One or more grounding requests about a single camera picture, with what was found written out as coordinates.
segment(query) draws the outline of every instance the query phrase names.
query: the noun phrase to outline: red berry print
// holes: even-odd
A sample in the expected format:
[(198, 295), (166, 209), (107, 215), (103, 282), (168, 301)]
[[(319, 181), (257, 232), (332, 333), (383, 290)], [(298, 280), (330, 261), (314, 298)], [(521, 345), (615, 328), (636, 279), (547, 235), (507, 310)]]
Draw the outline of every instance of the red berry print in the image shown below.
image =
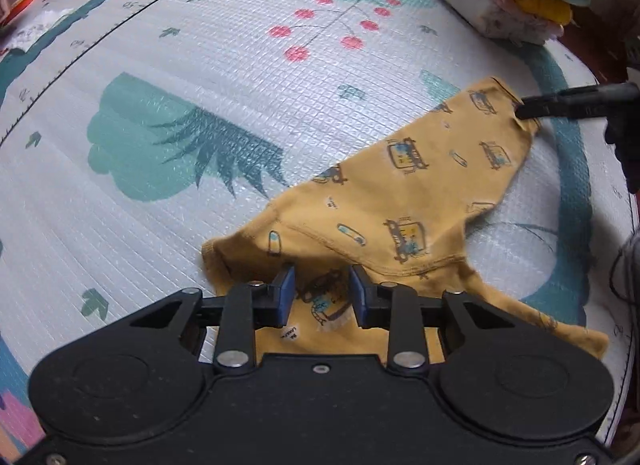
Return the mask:
[(291, 35), (291, 28), (289, 26), (274, 26), (269, 30), (269, 35), (272, 37), (288, 37)]
[(300, 8), (300, 10), (296, 10), (296, 13), (293, 15), (300, 19), (311, 19), (316, 16), (316, 12), (308, 10), (307, 8)]
[(364, 42), (362, 39), (354, 37), (353, 35), (347, 35), (347, 37), (343, 37), (340, 41), (347, 50), (359, 50), (364, 46)]
[(375, 22), (373, 22), (372, 20), (363, 20), (360, 22), (360, 25), (365, 29), (365, 30), (371, 30), (371, 31), (378, 31), (380, 29), (380, 26), (378, 26)]
[(291, 62), (299, 62), (309, 57), (309, 50), (304, 46), (292, 46), (284, 52), (284, 56)]

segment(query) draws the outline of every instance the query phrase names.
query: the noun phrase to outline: play mat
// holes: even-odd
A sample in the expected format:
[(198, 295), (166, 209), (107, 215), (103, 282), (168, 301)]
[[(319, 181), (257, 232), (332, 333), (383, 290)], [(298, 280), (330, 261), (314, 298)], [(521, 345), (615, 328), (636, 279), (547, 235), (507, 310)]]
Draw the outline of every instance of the play mat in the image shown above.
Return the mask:
[[(19, 25), (42, 12), (64, 16), (0, 54), (5, 454), (41, 435), (38, 360), (177, 289), (214, 292), (202, 242), (288, 186), (483, 77), (520, 96), (595, 82), (560, 43), (486, 40), (437, 0), (38, 0)], [(635, 203), (603, 121), (543, 124), (468, 252), (491, 285), (609, 335), (609, 442), (634, 342), (608, 279)]]

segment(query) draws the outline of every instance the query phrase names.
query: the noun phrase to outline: screw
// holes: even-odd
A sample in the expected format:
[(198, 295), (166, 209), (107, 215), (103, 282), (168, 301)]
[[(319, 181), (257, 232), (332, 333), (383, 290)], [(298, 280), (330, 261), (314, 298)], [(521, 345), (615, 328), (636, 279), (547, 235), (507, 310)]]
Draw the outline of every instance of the screw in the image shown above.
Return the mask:
[(47, 465), (66, 465), (66, 459), (60, 454), (49, 454), (46, 459)]
[(225, 368), (239, 368), (249, 361), (249, 355), (243, 351), (228, 350), (220, 353), (216, 360), (221, 366), (225, 366)]
[(596, 465), (596, 463), (598, 463), (598, 460), (591, 454), (580, 454), (575, 459), (575, 465)]
[(423, 365), (426, 359), (415, 351), (401, 351), (394, 355), (394, 362), (401, 368), (414, 369)]
[(313, 370), (314, 373), (317, 373), (318, 375), (326, 375), (329, 371), (331, 371), (331, 368), (326, 364), (316, 364), (313, 367)]

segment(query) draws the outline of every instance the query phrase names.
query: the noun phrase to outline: red dot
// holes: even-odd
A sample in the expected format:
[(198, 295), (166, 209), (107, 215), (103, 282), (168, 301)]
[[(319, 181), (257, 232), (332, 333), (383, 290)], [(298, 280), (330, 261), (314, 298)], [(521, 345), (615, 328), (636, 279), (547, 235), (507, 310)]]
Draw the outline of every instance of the red dot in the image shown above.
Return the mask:
[(296, 13), (293, 15), (300, 19), (311, 19), (316, 15), (316, 12), (308, 10), (307, 8), (301, 8), (300, 10), (296, 10)]
[(378, 31), (380, 29), (380, 26), (378, 26), (377, 23), (373, 22), (372, 20), (363, 20), (360, 22), (360, 25), (365, 30)]
[(291, 35), (291, 28), (289, 26), (274, 26), (269, 30), (269, 35), (272, 37), (288, 37)]
[(364, 46), (364, 42), (362, 39), (354, 37), (353, 35), (347, 35), (347, 37), (343, 37), (340, 41), (345, 48), (349, 50), (359, 50)]
[(299, 62), (309, 57), (309, 50), (304, 46), (292, 46), (284, 52), (284, 56), (291, 62)]

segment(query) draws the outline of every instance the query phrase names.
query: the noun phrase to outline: bolt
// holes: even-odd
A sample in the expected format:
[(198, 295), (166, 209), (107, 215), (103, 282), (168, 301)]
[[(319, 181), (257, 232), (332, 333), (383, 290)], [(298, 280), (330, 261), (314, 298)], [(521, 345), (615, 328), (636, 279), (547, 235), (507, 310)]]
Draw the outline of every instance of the bolt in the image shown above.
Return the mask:
[(313, 370), (314, 373), (317, 373), (318, 375), (326, 375), (329, 371), (331, 371), (331, 368), (326, 364), (317, 364), (313, 367)]
[(66, 459), (60, 454), (49, 454), (46, 459), (47, 465), (66, 465)]
[(596, 465), (597, 463), (598, 460), (591, 454), (580, 454), (580, 456), (575, 459), (575, 465)]
[(414, 369), (423, 365), (426, 359), (415, 351), (401, 351), (394, 355), (394, 362), (401, 368)]
[(218, 363), (225, 368), (239, 368), (249, 361), (249, 355), (243, 351), (228, 350), (218, 355)]

